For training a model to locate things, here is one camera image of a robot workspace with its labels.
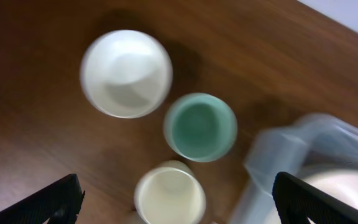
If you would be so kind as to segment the beige large bowl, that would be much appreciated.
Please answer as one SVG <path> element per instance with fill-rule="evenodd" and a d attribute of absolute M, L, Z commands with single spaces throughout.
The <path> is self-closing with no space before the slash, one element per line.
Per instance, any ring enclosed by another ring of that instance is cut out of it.
<path fill-rule="evenodd" d="M 299 179 L 358 210 L 358 170 L 306 171 Z"/>

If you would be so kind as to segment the mint green cup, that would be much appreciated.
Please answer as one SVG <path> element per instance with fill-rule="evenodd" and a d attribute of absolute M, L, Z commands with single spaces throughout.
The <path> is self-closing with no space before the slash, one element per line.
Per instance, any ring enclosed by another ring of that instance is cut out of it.
<path fill-rule="evenodd" d="M 163 134 L 178 155 L 195 162 L 212 162 L 233 147 L 237 119 L 223 100 L 207 93 L 190 93 L 167 111 Z"/>

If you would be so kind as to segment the cream white cup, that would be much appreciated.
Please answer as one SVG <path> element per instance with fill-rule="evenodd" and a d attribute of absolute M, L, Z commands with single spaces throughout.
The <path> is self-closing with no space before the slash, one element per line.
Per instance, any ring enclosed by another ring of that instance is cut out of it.
<path fill-rule="evenodd" d="M 206 211 L 206 194 L 186 164 L 170 160 L 141 177 L 134 204 L 148 224 L 198 224 Z"/>

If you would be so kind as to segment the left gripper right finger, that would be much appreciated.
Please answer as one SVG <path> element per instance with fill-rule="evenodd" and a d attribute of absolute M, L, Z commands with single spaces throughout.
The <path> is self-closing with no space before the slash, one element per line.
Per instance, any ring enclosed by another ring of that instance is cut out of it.
<path fill-rule="evenodd" d="M 358 224 L 358 210 L 287 172 L 276 175 L 272 196 L 282 224 Z"/>

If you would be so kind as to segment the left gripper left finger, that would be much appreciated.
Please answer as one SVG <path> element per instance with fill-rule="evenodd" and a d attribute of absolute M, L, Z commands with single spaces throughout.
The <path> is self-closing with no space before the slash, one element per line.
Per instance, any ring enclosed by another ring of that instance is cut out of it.
<path fill-rule="evenodd" d="M 84 197 L 78 176 L 69 174 L 0 211 L 0 223 L 75 224 Z"/>

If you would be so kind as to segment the white small bowl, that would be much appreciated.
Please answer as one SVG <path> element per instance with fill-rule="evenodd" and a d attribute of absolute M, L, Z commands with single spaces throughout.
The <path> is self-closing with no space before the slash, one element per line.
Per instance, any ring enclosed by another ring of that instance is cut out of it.
<path fill-rule="evenodd" d="M 172 61 L 164 46 L 137 30 L 103 34 L 81 60 L 80 84 L 86 99 L 117 118 L 140 118 L 155 111 L 172 81 Z"/>

